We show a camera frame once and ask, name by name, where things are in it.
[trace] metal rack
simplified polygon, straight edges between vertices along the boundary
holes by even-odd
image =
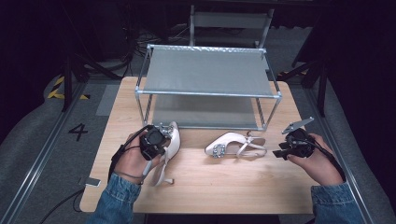
[[[267,129],[282,94],[271,69],[265,67],[265,49],[165,45],[148,45],[147,49],[135,87],[143,125],[149,123],[155,97],[154,124],[175,120],[180,128]],[[275,93],[268,76],[272,76]],[[149,96],[145,111],[141,94]],[[275,100],[267,120],[261,98]],[[257,104],[256,113],[252,102]],[[260,125],[255,114],[260,116]]]

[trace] white high heel shoe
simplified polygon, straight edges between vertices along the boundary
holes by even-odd
[[[205,148],[205,154],[221,158],[232,154],[240,157],[263,157],[267,153],[262,137],[244,136],[240,133],[226,133]]]
[[[177,124],[172,121],[168,126],[168,133],[172,136],[168,147],[164,147],[165,153],[161,156],[160,164],[155,168],[151,179],[151,186],[160,186],[162,182],[173,184],[174,180],[165,177],[165,168],[168,162],[178,153],[180,149],[180,133]]]

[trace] shelf top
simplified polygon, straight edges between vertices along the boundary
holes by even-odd
[[[273,96],[265,49],[155,45],[143,93]]]

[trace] denim jacket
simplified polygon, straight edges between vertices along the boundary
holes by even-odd
[[[112,174],[95,212],[87,223],[132,223],[133,204],[139,196],[140,188],[140,185]],[[311,193],[315,223],[363,223],[348,183],[337,186],[313,186]]]

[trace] human hand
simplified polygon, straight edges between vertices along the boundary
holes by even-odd
[[[327,146],[320,135],[314,133],[309,135],[315,139],[319,146],[332,153],[332,150]],[[308,158],[300,158],[289,154],[288,160],[301,166],[312,179],[322,186],[340,185],[344,183],[337,169],[335,169],[329,159],[317,148],[315,148],[314,153]]]
[[[147,164],[149,163],[148,161],[146,161],[140,151],[139,136],[132,140],[130,144],[125,146],[125,148],[129,149],[122,154],[114,169],[114,172],[117,173],[121,178],[133,184],[140,184],[142,182],[143,172]],[[150,170],[152,170],[160,163],[160,157],[161,155],[157,155],[152,160]]]

